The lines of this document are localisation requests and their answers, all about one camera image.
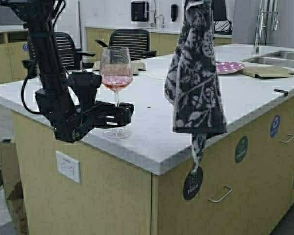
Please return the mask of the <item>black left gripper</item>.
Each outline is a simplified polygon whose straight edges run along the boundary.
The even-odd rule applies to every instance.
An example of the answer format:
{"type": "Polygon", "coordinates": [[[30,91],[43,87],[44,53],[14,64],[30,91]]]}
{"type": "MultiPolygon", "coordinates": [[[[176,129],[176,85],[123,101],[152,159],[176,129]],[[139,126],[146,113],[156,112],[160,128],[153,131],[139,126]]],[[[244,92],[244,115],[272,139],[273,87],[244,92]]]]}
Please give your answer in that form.
{"type": "Polygon", "coordinates": [[[59,141],[74,143],[84,138],[94,128],[111,129],[125,127],[131,123],[134,105],[120,103],[119,106],[108,102],[96,101],[87,111],[77,113],[62,119],[53,132],[59,141]]]}

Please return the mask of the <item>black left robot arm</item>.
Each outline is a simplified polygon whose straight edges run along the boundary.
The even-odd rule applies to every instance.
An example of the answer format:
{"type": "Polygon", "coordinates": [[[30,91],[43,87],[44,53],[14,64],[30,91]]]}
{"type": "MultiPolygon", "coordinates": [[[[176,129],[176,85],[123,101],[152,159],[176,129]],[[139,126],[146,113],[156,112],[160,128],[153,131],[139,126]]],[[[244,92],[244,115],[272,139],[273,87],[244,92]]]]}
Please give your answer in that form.
{"type": "Polygon", "coordinates": [[[23,61],[28,76],[38,67],[42,88],[35,92],[39,110],[28,112],[43,115],[59,141],[74,143],[94,128],[125,127],[131,123],[134,106],[96,100],[102,77],[93,72],[73,71],[63,67],[54,32],[55,21],[66,6],[64,0],[0,0],[24,22],[34,47],[33,60],[23,61]]]}

